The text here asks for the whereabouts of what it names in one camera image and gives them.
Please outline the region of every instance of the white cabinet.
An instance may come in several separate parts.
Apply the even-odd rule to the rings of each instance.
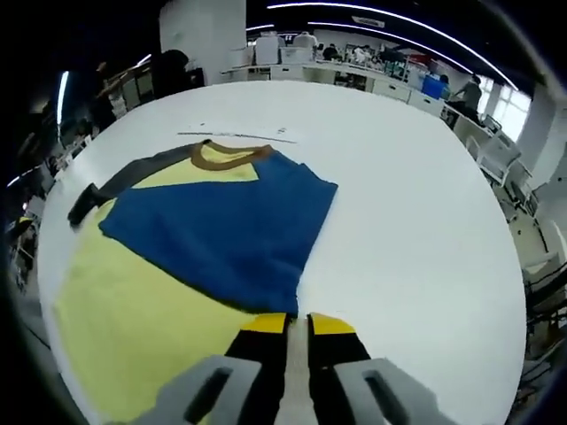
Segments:
[[[304,47],[280,47],[282,64],[305,64],[313,61],[313,50]]]
[[[441,111],[443,111],[442,101],[436,100],[415,90],[411,92],[408,104],[411,104],[424,112],[430,113],[431,115],[435,115],[436,117],[440,117]]]
[[[229,63],[231,68],[250,66],[254,57],[253,46],[229,50]]]
[[[374,81],[374,89],[372,90],[372,93],[407,102],[409,100],[410,88],[396,84],[392,81],[376,79]]]
[[[305,81],[303,66],[272,66],[272,80]]]
[[[256,64],[274,65],[279,62],[278,37],[266,36],[256,40]]]

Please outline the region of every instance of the t-shirt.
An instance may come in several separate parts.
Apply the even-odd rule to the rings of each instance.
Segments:
[[[261,175],[254,161],[242,161],[254,150],[200,144],[198,157],[223,168],[217,170],[199,166],[199,159],[195,165],[190,158],[194,151],[194,146],[184,146],[133,161],[101,190],[120,197],[128,187],[234,184],[255,182]],[[203,358],[224,354],[240,327],[255,317],[181,284],[105,237],[98,226],[116,203],[112,198],[83,223],[54,305],[71,368],[103,422],[131,421],[152,408],[164,384]]]
[[[293,39],[293,47],[305,47],[313,49],[317,45],[317,39],[314,35],[299,34]]]
[[[328,47],[322,52],[322,56],[325,60],[331,60],[335,56],[337,56],[337,54],[337,49],[335,49],[334,47]]]
[[[354,60],[356,62],[362,63],[369,57],[370,55],[366,51],[364,51],[364,49],[361,49],[360,47],[354,49]]]
[[[225,168],[203,160],[200,149],[194,165]],[[269,146],[234,165],[245,161],[258,180],[129,189],[99,227],[215,299],[247,311],[297,313],[299,278],[337,186]]]
[[[474,82],[467,82],[462,93],[462,101],[465,103],[465,106],[476,111],[481,97],[482,91],[480,87]]]

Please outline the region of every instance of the office desk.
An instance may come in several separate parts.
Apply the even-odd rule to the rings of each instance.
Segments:
[[[48,195],[38,249],[43,316],[90,423],[104,418],[69,365],[52,311],[77,244],[67,213],[89,183],[102,186],[132,159],[201,141],[177,133],[205,122],[303,135],[271,144],[338,184],[299,284],[300,311],[350,323],[372,357],[428,387],[459,424],[502,425],[524,361],[524,286],[484,176],[438,118],[387,97],[294,81],[220,84],[142,105],[89,145]]]
[[[227,75],[231,81],[247,81],[248,71],[255,70],[269,70],[271,73],[279,70],[301,70],[303,74],[291,77],[301,81],[308,82],[322,82],[326,84],[333,84],[335,81],[335,73],[349,73],[366,78],[367,84],[365,91],[371,92],[374,88],[375,81],[387,81],[397,86],[411,89],[405,82],[396,80],[389,77],[385,73],[381,73],[376,69],[371,69],[366,66],[357,66],[348,63],[338,63],[330,61],[314,61],[305,64],[278,64],[278,65],[254,65],[254,66],[241,66],[239,68],[231,68],[223,75]]]
[[[452,106],[443,104],[443,113],[441,114],[441,119],[445,122],[447,122],[448,113],[456,116],[456,121],[452,127],[452,130],[463,144],[466,143],[467,137],[470,135],[472,135],[480,144],[487,142],[488,139],[493,136],[493,134],[487,128],[480,127],[475,121],[463,115]]]

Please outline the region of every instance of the lab workstation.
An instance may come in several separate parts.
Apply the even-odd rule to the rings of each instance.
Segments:
[[[514,33],[480,2],[149,3],[61,23],[84,53],[52,47],[6,184],[73,423],[551,423],[567,96]]]

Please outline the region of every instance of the person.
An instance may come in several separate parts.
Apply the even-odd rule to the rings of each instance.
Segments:
[[[59,167],[57,165],[57,158],[51,156],[47,160],[47,169],[50,172],[51,177],[55,177],[55,174],[58,173]]]
[[[447,101],[447,104],[460,112],[465,117],[473,120],[480,125],[478,119],[478,102],[482,97],[482,90],[480,89],[480,79],[473,75],[471,81],[467,82],[462,89],[454,93],[453,97],[458,97],[462,94],[462,100]]]
[[[357,47],[354,49],[354,61],[359,64],[363,65],[368,59],[370,59],[369,53],[370,46],[365,45],[364,47]]]
[[[310,49],[313,58],[315,57],[317,45],[317,38],[314,35],[310,35],[307,31],[302,32],[300,35],[296,35],[293,39],[293,47],[304,47],[306,49]]]
[[[77,130],[75,131],[75,135],[84,138],[87,135],[92,135],[92,123],[89,122],[86,118],[82,118],[77,123]]]
[[[375,55],[370,59],[370,62],[367,64],[367,67],[381,71],[383,69],[383,64],[380,61],[380,58]]]
[[[187,64],[189,64],[189,58],[180,50],[167,50],[153,56],[151,84],[156,99],[191,88],[190,74],[185,72]]]
[[[113,105],[110,103],[108,94],[118,86],[120,79],[116,79],[112,84],[106,83],[108,78],[106,62],[98,64],[94,75],[95,98],[90,105],[90,115],[98,127],[99,132],[107,129],[116,121],[113,112]]]
[[[478,102],[482,97],[480,79],[476,75],[473,75],[471,81],[467,82],[462,89],[454,94],[454,96],[458,97],[461,94],[462,102],[464,102],[463,106],[476,112],[478,109]]]
[[[449,88],[449,77],[443,74],[439,77],[439,81],[445,84],[443,91],[441,91],[441,98],[443,100],[449,100],[449,97],[451,97],[451,89]]]
[[[327,49],[322,51],[322,57],[325,60],[332,60],[337,56],[338,56],[337,48],[333,43],[331,43]]]

